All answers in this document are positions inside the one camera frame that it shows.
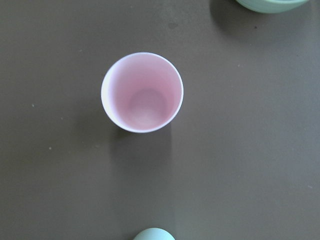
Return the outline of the pink cup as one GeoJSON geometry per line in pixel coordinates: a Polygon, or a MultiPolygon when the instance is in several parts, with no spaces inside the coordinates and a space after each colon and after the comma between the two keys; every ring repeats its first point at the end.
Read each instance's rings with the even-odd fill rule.
{"type": "Polygon", "coordinates": [[[168,125],[178,114],[184,86],[169,60],[151,52],[136,52],[109,68],[100,97],[106,115],[118,127],[150,133],[168,125]]]}

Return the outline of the green cup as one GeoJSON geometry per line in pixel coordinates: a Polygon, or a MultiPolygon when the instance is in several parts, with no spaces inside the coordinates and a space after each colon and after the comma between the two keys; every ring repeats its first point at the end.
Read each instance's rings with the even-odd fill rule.
{"type": "Polygon", "coordinates": [[[175,238],[162,228],[152,227],[139,232],[133,240],[175,240],[175,238]]]}

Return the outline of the mint green bowl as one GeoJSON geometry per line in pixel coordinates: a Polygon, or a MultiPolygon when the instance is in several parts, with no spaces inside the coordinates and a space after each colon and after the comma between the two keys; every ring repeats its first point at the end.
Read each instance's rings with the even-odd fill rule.
{"type": "Polygon", "coordinates": [[[264,14],[276,14],[293,10],[308,0],[236,0],[243,7],[264,14]]]}

